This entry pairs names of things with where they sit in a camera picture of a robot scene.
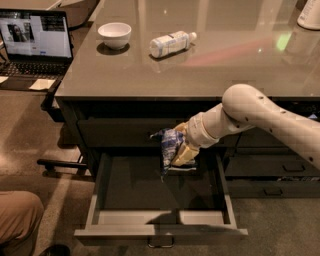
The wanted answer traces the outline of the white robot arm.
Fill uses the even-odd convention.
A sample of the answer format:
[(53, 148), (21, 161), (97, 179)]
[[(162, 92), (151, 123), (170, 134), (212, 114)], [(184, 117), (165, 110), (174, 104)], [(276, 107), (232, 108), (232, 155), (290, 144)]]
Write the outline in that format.
[(236, 84), (223, 94), (222, 102), (200, 112), (176, 129), (185, 141), (172, 160), (181, 166), (194, 159), (199, 150), (221, 138), (258, 127), (273, 135), (316, 168), (320, 168), (320, 123), (285, 110), (247, 84)]

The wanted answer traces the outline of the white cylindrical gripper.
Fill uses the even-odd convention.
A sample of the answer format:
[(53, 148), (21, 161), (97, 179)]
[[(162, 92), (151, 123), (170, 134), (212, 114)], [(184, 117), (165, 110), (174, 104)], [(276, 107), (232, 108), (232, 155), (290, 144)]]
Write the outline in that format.
[(199, 154), (199, 148), (209, 148), (219, 140), (212, 137), (205, 129), (204, 113), (200, 112), (189, 121), (182, 122), (175, 127), (176, 131), (185, 132), (186, 142), (183, 142), (172, 160), (174, 166), (182, 166), (193, 160)]

